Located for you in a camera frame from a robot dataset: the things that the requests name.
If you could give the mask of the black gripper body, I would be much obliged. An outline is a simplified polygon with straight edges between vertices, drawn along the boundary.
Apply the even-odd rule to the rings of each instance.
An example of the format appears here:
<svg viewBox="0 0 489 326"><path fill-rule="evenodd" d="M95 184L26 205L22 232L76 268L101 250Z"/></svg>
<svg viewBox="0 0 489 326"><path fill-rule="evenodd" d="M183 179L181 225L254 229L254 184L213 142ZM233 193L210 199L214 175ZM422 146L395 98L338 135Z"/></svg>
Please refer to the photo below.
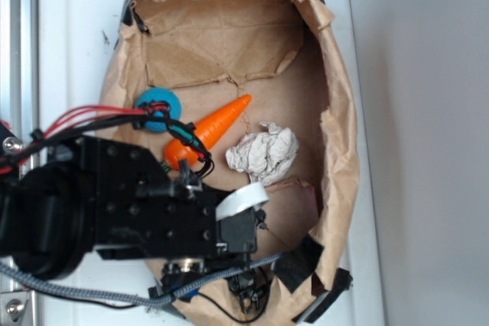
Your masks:
<svg viewBox="0 0 489 326"><path fill-rule="evenodd" d="M163 286L150 298L100 291L97 299L159 308L261 265L251 261L268 200L260 182L224 192L166 181L111 194L115 210L97 213L96 251L105 260L163 260Z"/></svg>

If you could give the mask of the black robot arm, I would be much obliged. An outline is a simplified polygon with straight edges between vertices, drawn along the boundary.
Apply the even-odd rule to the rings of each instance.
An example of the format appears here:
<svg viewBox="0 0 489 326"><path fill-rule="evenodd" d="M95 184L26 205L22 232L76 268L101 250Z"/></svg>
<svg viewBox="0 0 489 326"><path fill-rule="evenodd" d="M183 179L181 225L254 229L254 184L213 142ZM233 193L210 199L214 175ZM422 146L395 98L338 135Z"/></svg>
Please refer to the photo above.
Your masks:
<svg viewBox="0 0 489 326"><path fill-rule="evenodd" d="M186 162L170 177L143 147L69 138L50 148L44 166L1 180L1 254L15 262L1 271L60 299L159 308L255 268L267 200L259 182L226 192L205 185ZM162 260L163 294L57 285L93 251L104 260Z"/></svg>

